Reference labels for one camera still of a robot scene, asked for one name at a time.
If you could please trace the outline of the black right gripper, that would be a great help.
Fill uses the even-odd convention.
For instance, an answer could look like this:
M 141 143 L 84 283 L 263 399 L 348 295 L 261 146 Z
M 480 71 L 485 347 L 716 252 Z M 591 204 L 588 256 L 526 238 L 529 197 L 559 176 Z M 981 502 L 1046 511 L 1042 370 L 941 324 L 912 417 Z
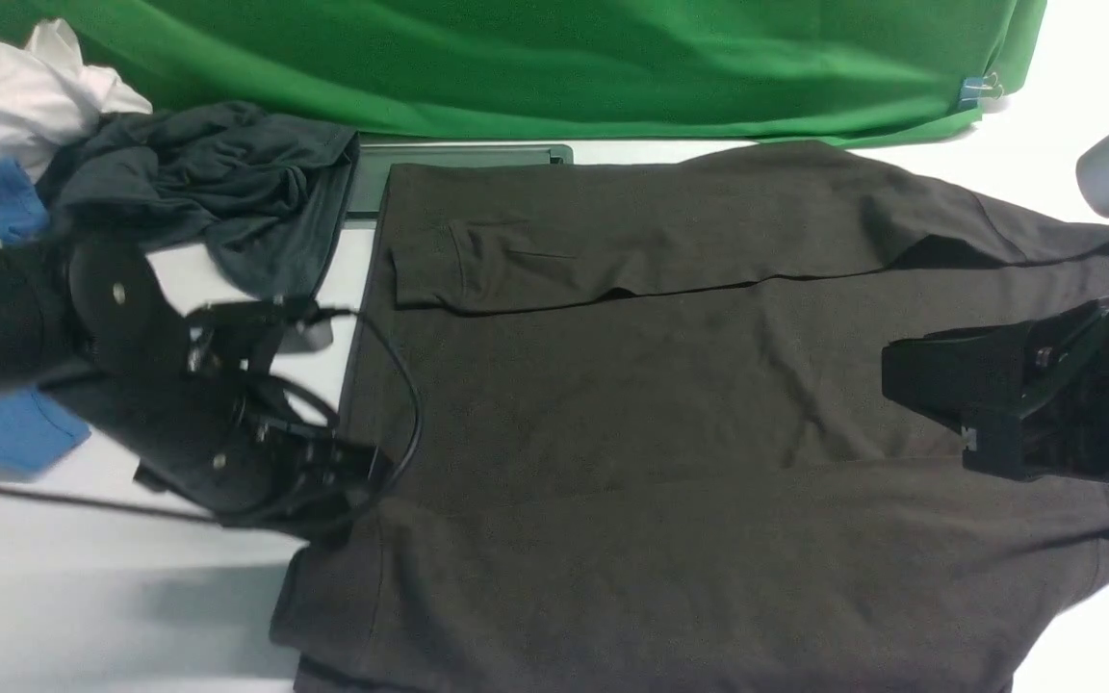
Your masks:
M 893 342 L 882 391 L 958 431 L 968 470 L 1109 485 L 1109 296 L 1050 319 Z

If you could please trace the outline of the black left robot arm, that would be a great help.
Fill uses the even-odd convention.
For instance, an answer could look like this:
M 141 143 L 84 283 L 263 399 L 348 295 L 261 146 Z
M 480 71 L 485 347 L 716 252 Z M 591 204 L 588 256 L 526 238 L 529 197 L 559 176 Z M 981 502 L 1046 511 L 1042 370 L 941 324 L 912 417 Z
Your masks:
M 307 541 L 347 534 L 408 470 L 336 434 L 338 412 L 271 371 L 348 307 L 279 297 L 180 313 L 141 251 L 104 240 L 0 245 L 0 395 L 35 387 L 138 455 L 135 479 L 199 521 Z

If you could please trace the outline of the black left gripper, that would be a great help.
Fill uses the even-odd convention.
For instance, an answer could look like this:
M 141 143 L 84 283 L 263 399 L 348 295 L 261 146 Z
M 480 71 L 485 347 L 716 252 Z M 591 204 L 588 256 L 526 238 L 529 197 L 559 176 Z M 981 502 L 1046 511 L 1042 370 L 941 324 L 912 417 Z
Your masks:
M 44 391 L 136 453 L 139 485 L 213 523 L 334 540 L 391 491 L 391 459 L 342 438 L 339 412 L 271 365 L 355 316 L 309 298 L 80 307 L 73 358 Z

